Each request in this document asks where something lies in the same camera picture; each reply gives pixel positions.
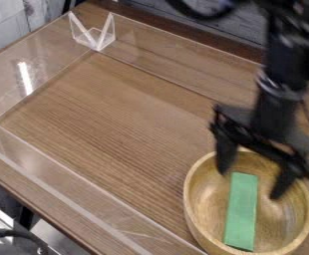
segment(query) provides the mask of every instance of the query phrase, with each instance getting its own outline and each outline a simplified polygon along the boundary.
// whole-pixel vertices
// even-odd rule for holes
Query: wood grain surface
[[[80,15],[91,15],[91,19],[102,12],[92,3],[83,4],[79,9]],[[143,56],[162,58],[154,52]],[[238,58],[230,58],[231,63],[226,64],[229,55],[215,50],[210,50],[210,56],[214,65],[219,63],[219,68],[210,70],[205,77],[213,81],[203,88],[213,99],[90,52],[0,120],[9,132],[191,244],[195,242],[183,219],[182,184],[194,162],[213,151],[213,138],[206,128],[211,106],[215,101],[250,105],[254,100],[254,94],[247,92],[254,91],[249,77],[257,65]],[[194,68],[205,69],[205,66],[197,61]],[[300,121],[309,131],[302,115]],[[51,178],[52,171],[45,168],[43,175]],[[99,252],[102,242],[95,239],[99,238],[95,227],[80,221],[80,215],[72,215],[75,212],[67,205],[56,202],[52,209],[44,205],[49,194],[27,180],[19,185],[23,180],[8,171],[0,175],[0,183],[19,199],[87,249]],[[33,195],[31,188],[37,189]],[[68,220],[64,215],[79,220]]]

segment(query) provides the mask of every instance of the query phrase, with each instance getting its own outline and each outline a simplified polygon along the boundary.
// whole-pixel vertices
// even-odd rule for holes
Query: round wooden bowl
[[[309,234],[309,192],[304,182],[295,181],[279,200],[271,201],[278,165],[242,150],[231,169],[258,176],[254,252],[222,243],[231,171],[225,176],[218,173],[214,153],[194,164],[183,185],[184,218],[194,239],[213,255],[291,254]]]

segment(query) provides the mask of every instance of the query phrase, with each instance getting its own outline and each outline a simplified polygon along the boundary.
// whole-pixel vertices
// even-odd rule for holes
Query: green sponge
[[[233,172],[223,243],[239,250],[254,250],[258,178]]]

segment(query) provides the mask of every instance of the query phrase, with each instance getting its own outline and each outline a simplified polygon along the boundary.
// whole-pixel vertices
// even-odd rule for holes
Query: wooden table
[[[88,23],[107,16],[107,11],[91,2],[76,11]],[[57,22],[61,32],[64,24]],[[142,36],[148,32],[139,30],[138,40],[148,38],[147,44],[154,43],[155,47],[156,36]],[[230,51],[237,48],[238,45],[231,46]],[[174,53],[184,61],[171,63],[170,52],[150,52],[139,46],[135,59],[126,42],[112,45],[104,54],[87,52],[44,89],[0,118],[7,131],[75,171],[61,175],[35,158],[28,161],[25,153],[21,160],[28,161],[33,174],[47,179],[47,188],[1,160],[0,184],[92,253],[136,252],[90,221],[87,215],[99,214],[104,204],[96,204],[88,195],[94,187],[80,184],[86,180],[197,245],[183,219],[182,183],[193,163],[213,150],[207,130],[211,107],[217,102],[250,106],[254,101],[254,62],[215,49],[209,49],[206,55],[205,50],[195,53],[182,48]],[[180,86],[111,56],[134,60],[135,66],[143,65],[167,76],[184,70],[171,76],[179,76]],[[154,59],[162,62],[155,67]],[[189,76],[193,73],[201,75],[199,79]],[[300,123],[309,131],[302,114]],[[52,188],[65,197],[51,192]],[[297,254],[309,254],[309,239]]]

